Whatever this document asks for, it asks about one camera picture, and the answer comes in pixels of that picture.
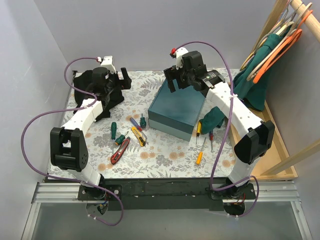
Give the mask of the yellow black screwdriver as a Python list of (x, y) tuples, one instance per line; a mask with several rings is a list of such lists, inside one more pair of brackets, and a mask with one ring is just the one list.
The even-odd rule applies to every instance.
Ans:
[(197, 128), (196, 128), (196, 142), (195, 142), (196, 145), (198, 144), (198, 139), (201, 134), (201, 131), (202, 131), (202, 123), (198, 121)]

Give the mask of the red small screwdriver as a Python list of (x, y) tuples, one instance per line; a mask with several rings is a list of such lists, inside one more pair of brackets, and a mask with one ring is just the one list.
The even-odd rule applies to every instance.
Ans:
[(211, 152), (213, 152), (213, 139), (214, 139), (213, 131), (209, 132), (209, 139), (210, 139), (210, 149), (211, 149)]

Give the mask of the black cloth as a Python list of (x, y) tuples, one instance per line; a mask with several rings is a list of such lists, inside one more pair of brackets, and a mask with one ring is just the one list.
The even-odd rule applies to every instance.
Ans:
[(97, 122), (109, 118), (110, 109), (125, 100), (118, 75), (112, 74), (105, 67), (86, 70), (73, 79), (73, 85), (77, 89), (96, 95), (97, 100), (101, 102), (102, 113), (95, 119)]

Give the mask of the wooden rod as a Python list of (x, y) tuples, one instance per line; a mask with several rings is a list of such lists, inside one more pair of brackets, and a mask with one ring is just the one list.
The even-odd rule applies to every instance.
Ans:
[(302, 18), (306, 17), (304, 20), (304, 25), (309, 29), (312, 35), (320, 42), (320, 22), (313, 15), (311, 7), (313, 5), (312, 2), (305, 4), (305, 0), (291, 0), (289, 2), (292, 9), (300, 15)]

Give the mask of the small green screwdriver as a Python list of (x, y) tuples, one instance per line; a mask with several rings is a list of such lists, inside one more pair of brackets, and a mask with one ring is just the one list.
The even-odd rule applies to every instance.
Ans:
[(145, 129), (146, 126), (147, 126), (146, 119), (145, 119), (144, 115), (141, 114), (141, 117), (140, 117), (140, 127), (141, 127), (142, 129)]

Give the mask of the orange handle screwdriver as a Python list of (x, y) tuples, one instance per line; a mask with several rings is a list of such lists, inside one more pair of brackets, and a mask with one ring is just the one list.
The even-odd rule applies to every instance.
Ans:
[(199, 165), (199, 164), (201, 163), (201, 161), (202, 161), (203, 152), (204, 152), (204, 148), (205, 148), (205, 145), (206, 145), (206, 140), (207, 140), (207, 138), (205, 137), (205, 138), (204, 138), (204, 141), (203, 141), (203, 144), (202, 144), (202, 146), (201, 146), (201, 149), (200, 149), (200, 151), (199, 151), (199, 154), (198, 154), (198, 156), (197, 156), (196, 162), (195, 162), (197, 165)]

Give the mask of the red black utility knife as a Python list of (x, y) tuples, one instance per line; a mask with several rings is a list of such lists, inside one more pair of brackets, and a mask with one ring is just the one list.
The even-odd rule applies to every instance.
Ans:
[(122, 157), (123, 153), (125, 152), (125, 150), (127, 149), (129, 143), (130, 143), (131, 138), (127, 137), (122, 144), (120, 145), (120, 147), (118, 148), (118, 150), (111, 156), (110, 158), (110, 162), (112, 165), (115, 165)]

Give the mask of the aluminium rail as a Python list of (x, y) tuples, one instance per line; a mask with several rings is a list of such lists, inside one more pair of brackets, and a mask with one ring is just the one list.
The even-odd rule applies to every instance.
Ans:
[[(258, 200), (260, 202), (289, 202), (292, 206), (301, 237), (312, 239), (301, 199), (292, 181), (270, 181), (248, 183), (238, 193), (227, 196), (214, 193), (209, 188), (207, 178), (144, 178), (109, 179), (104, 187), (122, 200), (126, 210), (162, 209), (203, 209), (213, 212), (222, 211), (223, 205), (239, 199), (239, 204)], [(79, 183), (47, 181), (39, 183), (32, 200), (29, 216), (22, 239), (33, 236), (42, 203), (88, 203), (99, 204), (104, 200), (115, 201), (110, 194), (97, 196), (97, 190), (88, 190)]]

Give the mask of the yellow utility knife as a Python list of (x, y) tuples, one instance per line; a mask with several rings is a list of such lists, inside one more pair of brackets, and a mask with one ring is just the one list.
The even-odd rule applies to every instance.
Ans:
[(146, 135), (141, 132), (140, 130), (138, 130), (135, 126), (133, 126), (131, 128), (132, 133), (135, 135), (135, 137), (137, 138), (139, 144), (141, 147), (144, 147), (147, 144), (147, 137)]

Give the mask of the long green screwdriver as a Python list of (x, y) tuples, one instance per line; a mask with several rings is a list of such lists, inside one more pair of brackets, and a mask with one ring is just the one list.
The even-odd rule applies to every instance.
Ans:
[(112, 122), (111, 123), (112, 154), (114, 154), (114, 145), (115, 145), (116, 133), (117, 133), (117, 123), (116, 122)]

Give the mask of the stubby green screwdriver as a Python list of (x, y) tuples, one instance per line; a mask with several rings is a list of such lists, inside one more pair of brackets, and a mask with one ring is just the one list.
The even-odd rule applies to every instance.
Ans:
[(121, 134), (115, 141), (115, 145), (120, 146), (123, 141), (126, 139), (126, 134)]

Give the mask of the teal drawer box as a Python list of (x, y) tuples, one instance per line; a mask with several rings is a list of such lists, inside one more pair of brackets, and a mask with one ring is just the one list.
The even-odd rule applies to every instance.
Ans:
[(179, 89), (175, 82), (174, 87), (171, 92), (164, 81), (148, 108), (148, 126), (189, 142), (205, 97), (192, 86)]

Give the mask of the orange hanger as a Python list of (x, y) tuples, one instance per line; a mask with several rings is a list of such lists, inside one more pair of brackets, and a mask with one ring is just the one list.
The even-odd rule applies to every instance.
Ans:
[(252, 82), (257, 84), (261, 77), (271, 68), (271, 66), (281, 57), (283, 56), (293, 45), (295, 42), (299, 40), (302, 35), (301, 25), (304, 23), (304, 20), (307, 17), (304, 17), (297, 29), (293, 31), (293, 33), (283, 40), (283, 43), (280, 44), (278, 48), (276, 48), (272, 54), (267, 58), (267, 60), (263, 63), (263, 65), (258, 69), (258, 71), (254, 74), (254, 78)]

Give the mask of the blue red screwdriver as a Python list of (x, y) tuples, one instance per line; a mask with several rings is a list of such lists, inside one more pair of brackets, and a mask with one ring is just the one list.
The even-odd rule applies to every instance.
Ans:
[(140, 127), (140, 125), (136, 122), (136, 120), (133, 117), (131, 117), (129, 120), (136, 127), (137, 130), (139, 130), (140, 132), (142, 131), (142, 128)]

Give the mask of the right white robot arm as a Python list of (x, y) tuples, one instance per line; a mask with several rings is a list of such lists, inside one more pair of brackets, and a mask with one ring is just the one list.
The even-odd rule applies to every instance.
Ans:
[(170, 56), (176, 62), (164, 70), (169, 90), (172, 93), (176, 90), (173, 81), (177, 82), (179, 89), (192, 86), (219, 108), (241, 137), (234, 146), (235, 165), (226, 178), (226, 183), (218, 188), (211, 188), (222, 196), (237, 199), (245, 192), (257, 162), (271, 148), (275, 125), (252, 113), (231, 93), (229, 84), (217, 70), (208, 71), (200, 52), (180, 47), (172, 49)]

